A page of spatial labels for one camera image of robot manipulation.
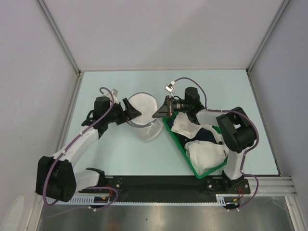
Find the white mesh laundry bag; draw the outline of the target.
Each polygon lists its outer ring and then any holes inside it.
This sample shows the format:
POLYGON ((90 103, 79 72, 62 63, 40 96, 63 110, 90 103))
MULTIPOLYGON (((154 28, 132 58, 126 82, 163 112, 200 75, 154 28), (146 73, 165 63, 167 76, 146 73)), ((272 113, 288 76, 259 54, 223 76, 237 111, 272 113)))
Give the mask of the white mesh laundry bag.
POLYGON ((128 124, 142 141, 154 139, 162 130, 163 122, 160 118, 153 118, 158 110, 156 98, 148 93, 139 92, 128 99, 129 103, 139 112, 141 116, 132 119, 128 124))

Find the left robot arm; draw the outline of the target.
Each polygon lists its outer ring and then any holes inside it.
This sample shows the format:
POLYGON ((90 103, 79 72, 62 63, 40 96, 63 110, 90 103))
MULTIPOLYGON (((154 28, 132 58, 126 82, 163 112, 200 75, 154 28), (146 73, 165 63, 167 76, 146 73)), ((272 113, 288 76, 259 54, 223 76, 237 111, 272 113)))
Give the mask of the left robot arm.
POLYGON ((56 201, 68 202, 76 192, 92 188, 102 192, 107 186, 105 172, 96 168, 75 173, 74 167, 87 151, 107 131, 108 125, 121 125, 141 116, 128 99, 120 103, 108 96, 97 97, 94 108, 81 124, 81 131, 64 148, 38 161, 35 192, 56 201))

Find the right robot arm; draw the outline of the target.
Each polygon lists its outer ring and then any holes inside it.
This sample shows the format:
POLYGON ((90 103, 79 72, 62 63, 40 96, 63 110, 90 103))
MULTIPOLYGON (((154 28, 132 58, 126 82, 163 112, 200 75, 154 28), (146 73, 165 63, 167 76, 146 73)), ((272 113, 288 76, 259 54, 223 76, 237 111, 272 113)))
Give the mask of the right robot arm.
POLYGON ((152 117, 163 120, 198 179, 224 167, 218 188, 233 193, 244 187, 245 157, 258 145, 259 133, 241 107, 208 109, 198 89, 187 87, 184 98, 166 96, 152 117))

